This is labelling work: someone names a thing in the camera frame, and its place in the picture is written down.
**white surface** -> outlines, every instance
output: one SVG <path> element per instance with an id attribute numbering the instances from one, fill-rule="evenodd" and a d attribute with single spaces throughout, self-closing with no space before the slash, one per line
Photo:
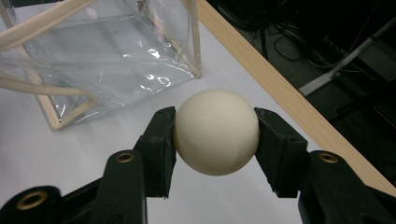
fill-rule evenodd
<path id="1" fill-rule="evenodd" d="M 244 167 L 256 153 L 259 136 L 252 106 L 232 91 L 200 91 L 176 114 L 177 153 L 204 175 L 229 175 Z"/>
<path id="2" fill-rule="evenodd" d="M 226 89 L 251 105 L 275 111 L 309 141 L 274 100 L 200 24 L 203 77 L 148 98 L 101 119 L 49 129 L 35 97 L 0 90 L 0 206 L 34 186 L 69 193 L 99 178 L 107 158 L 133 148 L 155 111 L 176 109 L 194 93 Z M 253 158 L 231 175 L 214 177 L 193 171 L 178 158 L 170 198 L 148 199 L 149 223 L 301 223 L 297 199 L 278 199 Z"/>

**white ball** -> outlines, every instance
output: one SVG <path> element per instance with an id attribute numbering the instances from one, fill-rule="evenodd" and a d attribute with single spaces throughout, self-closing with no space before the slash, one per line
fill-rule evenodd
<path id="1" fill-rule="evenodd" d="M 245 166 L 256 152 L 259 135 L 253 108 L 231 91 L 198 92 L 176 114 L 177 152 L 205 175 L 228 175 Z"/>

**wooden edge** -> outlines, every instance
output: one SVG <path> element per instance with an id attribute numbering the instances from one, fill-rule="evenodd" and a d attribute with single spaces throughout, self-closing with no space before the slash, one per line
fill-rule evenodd
<path id="1" fill-rule="evenodd" d="M 365 185 L 396 197 L 396 188 L 364 159 L 358 150 L 350 145 L 206 0 L 197 0 L 197 6 L 201 23 L 322 150 L 343 157 Z"/>

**brass screw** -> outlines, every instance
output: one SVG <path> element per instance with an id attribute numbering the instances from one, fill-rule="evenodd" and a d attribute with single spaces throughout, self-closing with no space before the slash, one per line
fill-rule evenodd
<path id="1" fill-rule="evenodd" d="M 130 153 L 130 152 L 125 152 L 125 153 L 121 153 L 117 158 L 116 161 L 117 162 L 128 162 L 134 159 L 134 154 Z"/>
<path id="2" fill-rule="evenodd" d="M 17 203 L 17 208 L 19 210 L 28 210 L 39 206 L 48 198 L 46 191 L 38 190 L 32 193 L 28 193 L 23 198 L 21 198 Z"/>
<path id="3" fill-rule="evenodd" d="M 326 161 L 328 163 L 337 163 L 338 159 L 336 157 L 334 157 L 333 155 L 329 154 L 329 153 L 320 153 L 319 154 L 319 158 L 323 161 Z"/>

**plastic bag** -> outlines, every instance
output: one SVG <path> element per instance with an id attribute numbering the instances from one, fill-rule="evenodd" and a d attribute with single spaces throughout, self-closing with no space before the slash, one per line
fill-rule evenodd
<path id="1" fill-rule="evenodd" d="M 35 94 L 55 130 L 201 76 L 195 0 L 0 9 L 0 88 Z"/>

